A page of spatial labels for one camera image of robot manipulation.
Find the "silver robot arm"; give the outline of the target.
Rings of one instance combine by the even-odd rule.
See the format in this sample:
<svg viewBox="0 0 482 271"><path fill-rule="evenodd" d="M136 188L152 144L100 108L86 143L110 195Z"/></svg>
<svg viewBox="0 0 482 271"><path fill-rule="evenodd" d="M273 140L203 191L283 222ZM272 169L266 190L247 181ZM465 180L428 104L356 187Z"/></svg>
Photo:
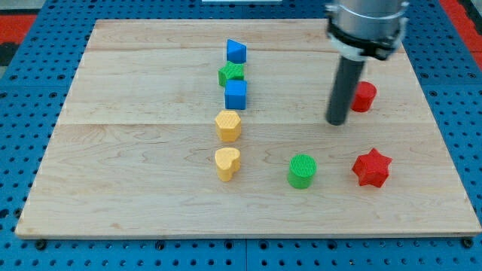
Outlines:
<svg viewBox="0 0 482 271"><path fill-rule="evenodd" d="M335 0L325 5L326 35L340 54L325 119L345 123L368 58L387 60L405 37L406 0Z"/></svg>

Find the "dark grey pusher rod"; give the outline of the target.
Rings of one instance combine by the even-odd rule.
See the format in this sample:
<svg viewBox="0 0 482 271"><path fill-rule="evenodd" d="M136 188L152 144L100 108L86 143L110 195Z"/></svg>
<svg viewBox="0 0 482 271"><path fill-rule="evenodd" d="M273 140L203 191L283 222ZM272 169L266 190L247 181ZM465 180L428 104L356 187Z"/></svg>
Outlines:
<svg viewBox="0 0 482 271"><path fill-rule="evenodd" d="M325 113L325 119L331 125L345 123L364 66L365 61L340 58Z"/></svg>

